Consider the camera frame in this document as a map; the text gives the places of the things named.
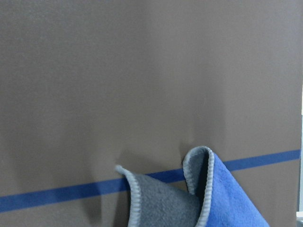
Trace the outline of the blue and grey towel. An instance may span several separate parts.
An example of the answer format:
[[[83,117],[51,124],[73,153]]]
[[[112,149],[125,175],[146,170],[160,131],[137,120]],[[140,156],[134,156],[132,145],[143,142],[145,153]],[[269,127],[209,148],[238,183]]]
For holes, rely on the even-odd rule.
[[[130,227],[266,227],[267,221],[219,157],[206,146],[183,160],[187,191],[122,166],[130,186]]]

